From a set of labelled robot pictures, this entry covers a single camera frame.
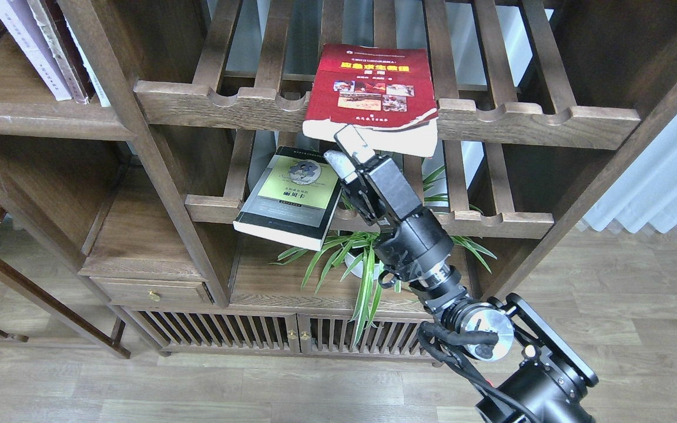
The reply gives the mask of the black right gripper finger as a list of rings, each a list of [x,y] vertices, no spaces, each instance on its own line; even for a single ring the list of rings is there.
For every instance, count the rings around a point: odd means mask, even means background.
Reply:
[[[338,150],[328,150],[328,152],[323,153],[323,157],[333,167],[342,184],[346,186],[357,184],[356,167],[344,153],[338,152]]]
[[[376,153],[360,136],[353,125],[346,125],[334,134],[336,144],[340,147],[356,169],[371,169],[377,161]]]

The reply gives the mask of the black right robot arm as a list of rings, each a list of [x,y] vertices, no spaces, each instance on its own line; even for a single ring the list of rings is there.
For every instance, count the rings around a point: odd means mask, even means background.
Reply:
[[[384,263],[382,286],[408,282],[432,321],[420,324],[419,345],[472,383],[486,422],[593,422],[581,406],[598,383],[572,348],[519,295],[504,303],[476,300],[448,265],[453,241],[425,208],[392,158],[377,155],[357,129],[335,134],[326,153],[350,203],[368,224],[380,223],[374,254]]]

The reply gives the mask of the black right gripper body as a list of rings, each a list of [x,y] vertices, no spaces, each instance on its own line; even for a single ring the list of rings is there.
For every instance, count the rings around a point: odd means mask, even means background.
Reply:
[[[455,279],[446,262],[453,241],[389,156],[365,163],[341,155],[341,181],[366,224],[381,225],[374,252],[398,281],[438,286]]]

